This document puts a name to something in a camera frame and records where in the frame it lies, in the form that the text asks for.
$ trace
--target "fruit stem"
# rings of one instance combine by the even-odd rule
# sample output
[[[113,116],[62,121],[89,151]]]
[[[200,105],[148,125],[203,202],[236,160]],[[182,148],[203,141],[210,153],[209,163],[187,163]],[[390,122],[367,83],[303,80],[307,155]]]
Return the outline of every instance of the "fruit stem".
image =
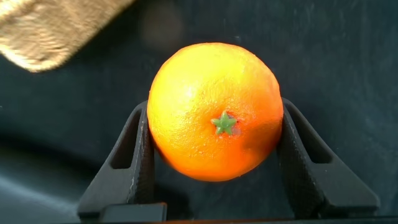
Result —
[[[237,121],[234,118],[230,118],[226,110],[224,110],[219,119],[211,119],[211,122],[217,127],[217,135],[223,132],[232,135],[232,127],[236,124]]]

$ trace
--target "orange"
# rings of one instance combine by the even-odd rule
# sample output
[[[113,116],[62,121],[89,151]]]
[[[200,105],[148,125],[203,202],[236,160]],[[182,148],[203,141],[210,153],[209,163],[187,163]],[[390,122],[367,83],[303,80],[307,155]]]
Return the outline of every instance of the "orange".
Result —
[[[242,47],[182,48],[160,68],[147,105],[157,148],[174,169],[197,180],[224,181],[258,166],[282,131],[279,84]]]

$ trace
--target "tan woven material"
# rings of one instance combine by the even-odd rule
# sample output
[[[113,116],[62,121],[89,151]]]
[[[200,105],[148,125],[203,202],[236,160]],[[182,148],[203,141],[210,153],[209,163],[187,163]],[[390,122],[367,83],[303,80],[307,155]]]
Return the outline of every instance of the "tan woven material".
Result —
[[[31,72],[61,65],[134,0],[0,0],[0,52]]]

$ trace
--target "citrus fruit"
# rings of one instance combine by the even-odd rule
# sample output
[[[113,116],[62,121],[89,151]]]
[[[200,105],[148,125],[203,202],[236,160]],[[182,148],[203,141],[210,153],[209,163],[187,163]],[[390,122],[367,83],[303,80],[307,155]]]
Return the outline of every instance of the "citrus fruit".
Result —
[[[197,180],[224,181],[249,172],[275,148],[283,104],[274,74],[254,54],[203,43],[161,66],[147,116],[168,164]]]

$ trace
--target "black plastic holder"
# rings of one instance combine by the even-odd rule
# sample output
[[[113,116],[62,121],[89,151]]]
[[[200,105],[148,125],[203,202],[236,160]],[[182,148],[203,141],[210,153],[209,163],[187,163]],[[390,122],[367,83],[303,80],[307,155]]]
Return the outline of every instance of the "black plastic holder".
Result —
[[[154,148],[146,105],[147,102],[141,103],[131,113],[113,150],[83,194],[78,207],[82,220],[95,217],[102,223],[167,221],[167,205],[153,201]],[[266,223],[306,223],[306,219],[308,223],[398,223],[398,218],[375,217],[379,208],[377,195],[286,99],[277,155],[297,220]]]

